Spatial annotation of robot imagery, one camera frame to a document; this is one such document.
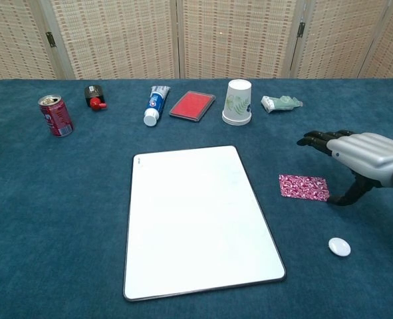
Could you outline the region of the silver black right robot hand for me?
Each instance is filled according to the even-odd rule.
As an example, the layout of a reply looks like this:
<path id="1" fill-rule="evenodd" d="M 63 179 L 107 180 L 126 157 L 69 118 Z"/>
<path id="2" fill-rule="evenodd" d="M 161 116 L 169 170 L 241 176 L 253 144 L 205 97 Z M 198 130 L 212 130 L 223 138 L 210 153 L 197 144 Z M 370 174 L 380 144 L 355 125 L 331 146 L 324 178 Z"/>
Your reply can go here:
<path id="1" fill-rule="evenodd" d="M 356 203 L 372 188 L 393 188 L 393 140 L 379 134 L 356 134 L 349 130 L 337 132 L 311 131 L 297 141 L 311 146 L 345 165 L 355 180 L 343 195 L 331 195 L 327 201 L 346 206 Z"/>

